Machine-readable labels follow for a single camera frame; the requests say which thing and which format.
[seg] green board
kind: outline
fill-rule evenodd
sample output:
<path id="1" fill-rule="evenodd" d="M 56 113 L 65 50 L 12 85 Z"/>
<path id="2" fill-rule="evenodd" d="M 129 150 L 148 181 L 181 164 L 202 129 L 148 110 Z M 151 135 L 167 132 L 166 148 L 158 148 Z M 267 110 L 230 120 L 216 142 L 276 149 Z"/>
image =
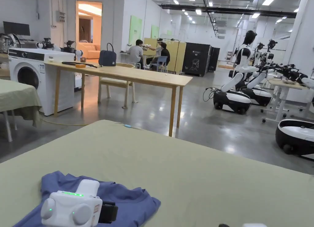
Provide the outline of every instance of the green board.
<path id="1" fill-rule="evenodd" d="M 159 35 L 159 27 L 152 25 L 152 35 L 151 38 L 157 39 Z"/>
<path id="2" fill-rule="evenodd" d="M 135 45 L 136 40 L 141 39 L 142 19 L 131 15 L 129 44 Z"/>

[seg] blue t-shirt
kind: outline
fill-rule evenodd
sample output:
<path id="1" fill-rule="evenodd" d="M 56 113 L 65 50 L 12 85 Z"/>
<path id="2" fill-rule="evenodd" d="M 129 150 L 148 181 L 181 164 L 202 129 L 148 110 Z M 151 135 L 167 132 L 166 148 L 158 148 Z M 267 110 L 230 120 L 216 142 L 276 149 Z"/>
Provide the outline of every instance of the blue t-shirt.
<path id="1" fill-rule="evenodd" d="M 60 171 L 47 174 L 41 178 L 41 204 L 32 210 L 14 227 L 43 227 L 41 223 L 41 206 L 52 192 L 58 190 L 75 192 L 81 180 L 93 179 L 86 176 L 64 175 Z M 114 182 L 101 182 L 97 192 L 103 201 L 115 202 L 118 206 L 117 219 L 111 224 L 98 224 L 97 227 L 137 227 L 144 224 L 157 212 L 160 201 L 153 198 L 145 189 L 127 189 Z"/>

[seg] washing machine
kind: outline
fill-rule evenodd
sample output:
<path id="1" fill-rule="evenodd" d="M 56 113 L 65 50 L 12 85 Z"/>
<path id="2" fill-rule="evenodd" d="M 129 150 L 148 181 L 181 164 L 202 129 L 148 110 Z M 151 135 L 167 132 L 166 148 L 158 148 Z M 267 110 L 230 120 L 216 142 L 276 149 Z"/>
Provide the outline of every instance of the washing machine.
<path id="1" fill-rule="evenodd" d="M 47 49 L 11 48 L 11 80 L 34 86 L 41 101 L 41 111 L 45 116 L 49 116 L 54 113 L 57 69 L 44 62 L 73 61 L 74 55 Z M 61 71 L 58 112 L 74 106 L 73 79 L 73 72 Z"/>

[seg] person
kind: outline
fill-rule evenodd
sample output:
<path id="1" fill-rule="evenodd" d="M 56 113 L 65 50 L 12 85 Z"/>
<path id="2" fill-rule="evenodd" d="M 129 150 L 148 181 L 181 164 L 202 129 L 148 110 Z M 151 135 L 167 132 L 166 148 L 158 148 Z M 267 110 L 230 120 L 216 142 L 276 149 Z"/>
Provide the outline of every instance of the person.
<path id="1" fill-rule="evenodd" d="M 144 69 L 143 66 L 143 41 L 136 40 L 135 46 L 131 46 L 127 53 L 130 55 L 130 60 L 133 63 L 139 63 L 141 69 Z"/>
<path id="2" fill-rule="evenodd" d="M 158 47 L 156 47 L 156 48 L 153 48 L 153 47 L 147 47 L 147 48 L 149 48 L 150 50 L 152 50 L 152 51 L 156 51 L 156 54 L 155 54 L 155 56 L 153 57 L 153 58 L 147 58 L 146 59 L 146 63 L 147 63 L 147 65 L 149 65 L 150 63 L 156 63 L 157 62 L 157 58 L 159 57 L 159 56 L 161 56 L 161 43 L 163 43 L 164 42 L 164 40 L 163 39 L 161 39 L 161 38 L 158 38 L 157 39 L 157 44 L 158 44 Z"/>
<path id="3" fill-rule="evenodd" d="M 161 56 L 167 56 L 167 60 L 166 60 L 166 66 L 167 66 L 168 63 L 170 62 L 170 53 L 167 49 L 167 44 L 163 42 L 160 44 L 160 47 L 161 47 Z"/>

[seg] blue chair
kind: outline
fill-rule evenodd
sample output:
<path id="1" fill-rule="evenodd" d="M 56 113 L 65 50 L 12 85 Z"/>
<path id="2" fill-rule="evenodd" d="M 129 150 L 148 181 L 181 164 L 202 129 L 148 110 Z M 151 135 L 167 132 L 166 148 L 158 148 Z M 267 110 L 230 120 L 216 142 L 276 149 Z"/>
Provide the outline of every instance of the blue chair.
<path id="1" fill-rule="evenodd" d="M 157 59 L 157 63 L 151 63 L 150 67 L 156 66 L 157 71 L 159 70 L 159 67 L 161 67 L 161 72 L 164 72 L 164 68 L 166 67 L 167 73 L 168 73 L 168 67 L 166 66 L 167 62 L 167 56 L 159 56 Z"/>

